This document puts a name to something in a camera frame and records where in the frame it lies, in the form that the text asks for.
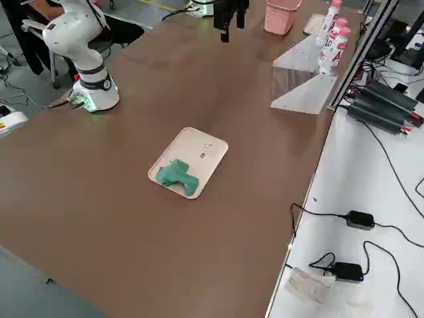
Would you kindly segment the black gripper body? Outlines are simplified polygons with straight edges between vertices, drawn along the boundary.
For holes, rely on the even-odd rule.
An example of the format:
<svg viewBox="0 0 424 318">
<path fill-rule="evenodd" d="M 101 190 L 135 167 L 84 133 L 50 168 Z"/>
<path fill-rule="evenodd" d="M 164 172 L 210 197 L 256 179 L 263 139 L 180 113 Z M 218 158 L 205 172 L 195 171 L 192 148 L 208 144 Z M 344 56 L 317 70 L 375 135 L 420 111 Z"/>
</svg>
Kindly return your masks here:
<svg viewBox="0 0 424 318">
<path fill-rule="evenodd" d="M 249 0 L 220 0 L 213 4 L 214 15 L 233 14 L 239 9 L 248 9 Z"/>
</svg>

